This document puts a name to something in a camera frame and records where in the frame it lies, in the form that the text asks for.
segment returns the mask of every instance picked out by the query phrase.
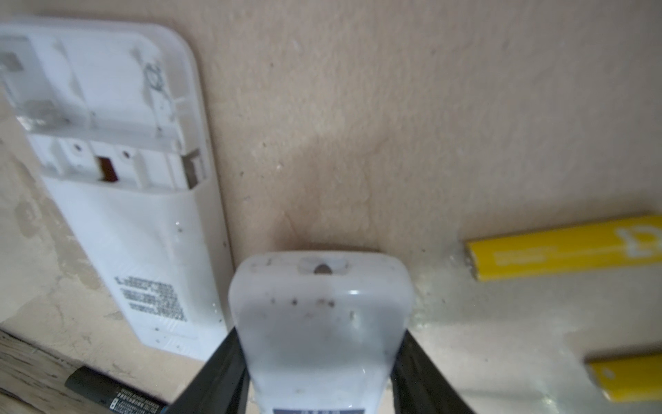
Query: white plastic casing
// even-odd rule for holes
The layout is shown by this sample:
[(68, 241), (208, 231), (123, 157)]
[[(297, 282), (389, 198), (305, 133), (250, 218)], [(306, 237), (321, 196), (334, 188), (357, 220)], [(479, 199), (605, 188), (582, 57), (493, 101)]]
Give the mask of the white plastic casing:
[(206, 360), (232, 259), (193, 55), (149, 24), (0, 25), (0, 74), (42, 179), (140, 340)]
[(280, 252), (244, 261), (230, 308), (260, 411), (376, 412), (413, 304), (406, 268), (384, 254)]

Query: screw hole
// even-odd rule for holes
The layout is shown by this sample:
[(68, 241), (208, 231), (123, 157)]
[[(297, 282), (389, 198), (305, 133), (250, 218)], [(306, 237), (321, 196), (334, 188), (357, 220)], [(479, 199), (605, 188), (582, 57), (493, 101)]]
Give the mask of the screw hole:
[(318, 265), (315, 270), (313, 270), (314, 274), (333, 274), (333, 270), (326, 264), (322, 263)]

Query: yellow battery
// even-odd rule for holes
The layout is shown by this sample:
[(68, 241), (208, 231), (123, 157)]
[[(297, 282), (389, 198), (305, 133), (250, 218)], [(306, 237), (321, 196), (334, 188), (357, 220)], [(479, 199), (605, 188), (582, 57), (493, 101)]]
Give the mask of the yellow battery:
[(662, 261), (662, 215), (466, 242), (480, 281)]
[(609, 401), (662, 400), (662, 354), (594, 361), (587, 366)]

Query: wooden surface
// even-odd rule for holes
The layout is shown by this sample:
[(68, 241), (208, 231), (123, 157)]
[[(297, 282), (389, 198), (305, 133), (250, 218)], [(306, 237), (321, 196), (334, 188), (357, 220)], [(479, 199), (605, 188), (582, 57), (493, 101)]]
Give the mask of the wooden surface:
[(0, 414), (41, 414), (42, 412), (30, 404), (5, 395), (0, 391)]
[(0, 388), (22, 400), (0, 394), (0, 414), (108, 414), (110, 411), (64, 387), (76, 368), (0, 331)]

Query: dirt spot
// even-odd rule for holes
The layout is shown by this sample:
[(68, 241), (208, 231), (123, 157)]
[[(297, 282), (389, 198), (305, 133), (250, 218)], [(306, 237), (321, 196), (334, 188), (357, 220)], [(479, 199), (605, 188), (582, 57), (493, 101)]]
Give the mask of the dirt spot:
[(103, 315), (104, 318), (112, 319), (114, 321), (123, 321), (124, 320), (124, 315), (122, 315), (122, 312), (117, 311), (113, 313), (109, 313), (108, 315)]
[(21, 201), (14, 208), (14, 218), (16, 224), (19, 225), (21, 234), (30, 238), (39, 232), (39, 223), (37, 222), (37, 214), (28, 201)]

